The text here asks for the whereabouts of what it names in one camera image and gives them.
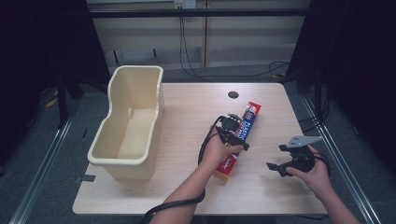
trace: forearm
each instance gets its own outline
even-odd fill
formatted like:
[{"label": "forearm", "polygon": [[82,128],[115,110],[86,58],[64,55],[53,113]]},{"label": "forearm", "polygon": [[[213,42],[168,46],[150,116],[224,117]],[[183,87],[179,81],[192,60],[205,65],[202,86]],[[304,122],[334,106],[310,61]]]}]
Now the forearm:
[{"label": "forearm", "polygon": [[[217,166],[204,161],[173,191],[164,203],[194,199],[204,192],[207,181]],[[158,212],[150,223],[190,223],[197,204],[182,205]]]},{"label": "forearm", "polygon": [[317,195],[317,197],[329,213],[333,224],[360,223],[333,190],[323,195]]}]

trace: person's arm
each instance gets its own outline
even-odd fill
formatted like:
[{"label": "person's arm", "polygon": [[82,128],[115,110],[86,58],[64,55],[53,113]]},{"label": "person's arm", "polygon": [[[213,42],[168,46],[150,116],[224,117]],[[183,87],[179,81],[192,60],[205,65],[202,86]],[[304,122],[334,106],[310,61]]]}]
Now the person's arm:
[{"label": "person's arm", "polygon": [[[214,135],[207,143],[204,157],[192,174],[175,190],[164,203],[194,199],[204,192],[207,181],[219,164],[231,153],[240,152],[242,146],[226,147],[219,135]],[[190,223],[197,204],[182,205],[162,210],[155,214],[150,223]]]},{"label": "person's arm", "polygon": [[[313,147],[309,146],[309,148],[312,152],[318,153]],[[316,160],[315,167],[307,173],[292,167],[286,168],[286,171],[291,175],[300,177],[314,191],[315,196],[323,203],[326,211],[329,213],[332,223],[360,223],[332,188],[327,167],[323,161]]]}]

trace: person's right hand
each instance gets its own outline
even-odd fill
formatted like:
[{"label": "person's right hand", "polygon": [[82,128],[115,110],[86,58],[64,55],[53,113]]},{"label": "person's right hand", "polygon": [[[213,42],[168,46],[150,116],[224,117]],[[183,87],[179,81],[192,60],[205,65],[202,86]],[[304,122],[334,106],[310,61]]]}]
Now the person's right hand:
[{"label": "person's right hand", "polygon": [[[308,146],[315,154],[318,153],[316,149]],[[305,184],[314,191],[317,198],[322,198],[325,194],[333,192],[332,184],[327,172],[326,164],[323,161],[315,160],[315,166],[309,172],[297,170],[293,167],[286,168],[286,172],[301,178]]]}]

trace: box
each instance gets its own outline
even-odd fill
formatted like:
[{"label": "box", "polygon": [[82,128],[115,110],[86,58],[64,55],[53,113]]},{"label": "box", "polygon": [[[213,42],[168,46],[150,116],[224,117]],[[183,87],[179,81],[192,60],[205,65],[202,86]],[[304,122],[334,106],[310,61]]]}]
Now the box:
[{"label": "box", "polygon": [[108,84],[109,109],[88,160],[115,179],[150,179],[163,124],[163,69],[121,66]]},{"label": "box", "polygon": [[[242,117],[242,122],[239,128],[235,132],[235,136],[246,141],[248,134],[253,126],[254,120],[259,114],[261,106],[255,103],[249,102],[247,108]],[[238,160],[239,153],[230,154],[225,161],[223,161],[213,174],[215,177],[227,182],[230,179],[231,172],[235,167],[236,161]]]}]

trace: wooden table top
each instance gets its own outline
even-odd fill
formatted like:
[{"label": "wooden table top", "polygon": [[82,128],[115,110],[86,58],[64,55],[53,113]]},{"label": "wooden table top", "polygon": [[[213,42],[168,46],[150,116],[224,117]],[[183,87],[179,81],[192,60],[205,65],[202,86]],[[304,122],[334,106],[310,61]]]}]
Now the wooden table top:
[{"label": "wooden table top", "polygon": [[[229,91],[237,91],[232,99]],[[161,204],[197,166],[201,144],[218,116],[242,116],[248,102],[261,105],[231,179],[212,176],[196,215],[326,214],[322,203],[297,177],[281,177],[266,163],[290,161],[279,145],[302,135],[289,98],[275,83],[163,83],[164,115],[155,171],[150,180],[114,180],[89,164],[73,210],[77,214],[142,215]]]}]

